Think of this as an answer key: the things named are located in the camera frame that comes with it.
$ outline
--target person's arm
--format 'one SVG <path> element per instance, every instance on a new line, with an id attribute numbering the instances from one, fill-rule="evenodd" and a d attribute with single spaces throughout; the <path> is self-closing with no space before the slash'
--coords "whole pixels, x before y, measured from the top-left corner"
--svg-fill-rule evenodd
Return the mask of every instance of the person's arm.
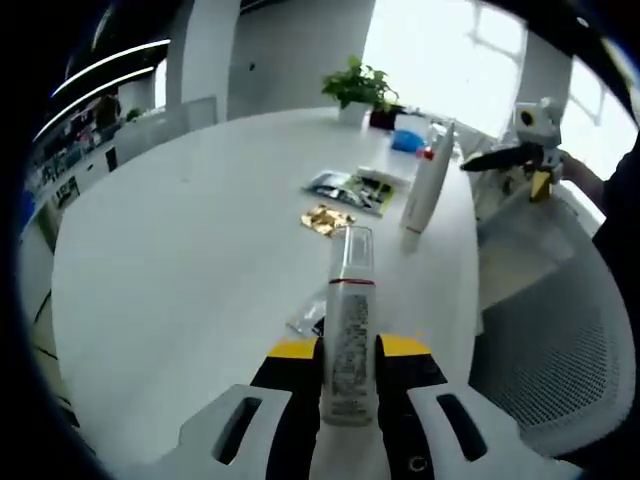
<path id="1" fill-rule="evenodd" d="M 604 182 L 580 160 L 568 153 L 563 156 L 564 179 L 574 183 L 589 199 L 604 212 Z"/>

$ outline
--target spray bottle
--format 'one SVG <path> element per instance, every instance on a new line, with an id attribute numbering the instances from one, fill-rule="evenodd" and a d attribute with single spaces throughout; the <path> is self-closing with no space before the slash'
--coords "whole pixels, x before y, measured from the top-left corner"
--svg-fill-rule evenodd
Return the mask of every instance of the spray bottle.
<path id="1" fill-rule="evenodd" d="M 401 220 L 401 225 L 411 232 L 421 234 L 431 220 L 453 152 L 454 131 L 455 124 L 451 122 L 434 148 L 422 155 Z"/>
<path id="2" fill-rule="evenodd" d="M 324 321 L 322 419 L 364 426 L 376 415 L 373 236 L 365 227 L 336 230 Z"/>

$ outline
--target window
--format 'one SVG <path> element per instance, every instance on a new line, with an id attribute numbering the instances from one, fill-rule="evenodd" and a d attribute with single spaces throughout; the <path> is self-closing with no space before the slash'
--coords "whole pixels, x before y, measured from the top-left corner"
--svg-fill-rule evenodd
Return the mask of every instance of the window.
<path id="1" fill-rule="evenodd" d="M 377 0 L 363 61 L 405 105 L 499 137 L 522 61 L 522 22 L 476 0 Z"/>
<path id="2" fill-rule="evenodd" d="M 167 103 L 167 59 L 158 64 L 154 75 L 154 108 L 164 107 Z"/>
<path id="3" fill-rule="evenodd" d="M 618 99 L 584 63 L 573 61 L 560 148 L 606 180 L 635 143 L 638 127 Z"/>

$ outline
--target green plant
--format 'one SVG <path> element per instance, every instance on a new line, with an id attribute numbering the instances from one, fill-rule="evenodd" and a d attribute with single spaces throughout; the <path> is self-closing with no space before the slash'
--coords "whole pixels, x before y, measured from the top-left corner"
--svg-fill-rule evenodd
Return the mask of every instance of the green plant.
<path id="1" fill-rule="evenodd" d="M 127 113 L 127 116 L 125 117 L 125 120 L 127 122 L 130 122 L 131 120 L 138 118 L 140 116 L 141 112 L 139 108 L 132 108 L 131 110 L 129 110 L 129 113 Z"/>
<path id="2" fill-rule="evenodd" d="M 322 93 L 340 102 L 340 108 L 346 108 L 351 102 L 372 105 L 374 110 L 389 111 L 391 104 L 385 99 L 389 94 L 398 99 L 398 94 L 389 87 L 387 74 L 375 70 L 352 55 L 349 68 L 335 72 L 323 79 Z"/>

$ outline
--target plastic bag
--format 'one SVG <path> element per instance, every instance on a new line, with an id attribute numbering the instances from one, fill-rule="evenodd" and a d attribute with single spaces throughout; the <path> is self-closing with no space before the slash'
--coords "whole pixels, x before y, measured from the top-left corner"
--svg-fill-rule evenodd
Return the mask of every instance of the plastic bag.
<path id="1" fill-rule="evenodd" d="M 306 299 L 287 321 L 287 326 L 302 338 L 322 337 L 327 313 L 327 286 L 324 285 Z"/>

